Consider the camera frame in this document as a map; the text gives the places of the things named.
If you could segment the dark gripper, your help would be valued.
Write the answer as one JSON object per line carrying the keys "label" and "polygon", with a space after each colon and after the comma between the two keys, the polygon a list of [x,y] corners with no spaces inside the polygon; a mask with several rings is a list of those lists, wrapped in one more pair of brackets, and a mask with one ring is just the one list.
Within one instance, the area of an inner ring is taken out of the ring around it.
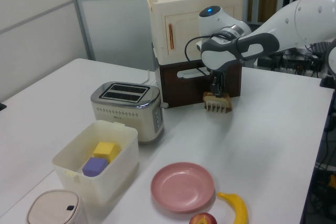
{"label": "dark gripper", "polygon": [[226,74],[226,71],[217,71],[217,70],[212,70],[212,69],[208,69],[208,71],[209,71],[210,81],[212,81],[211,92],[214,96],[219,97],[220,92],[221,92],[221,94],[225,92],[225,74]]}

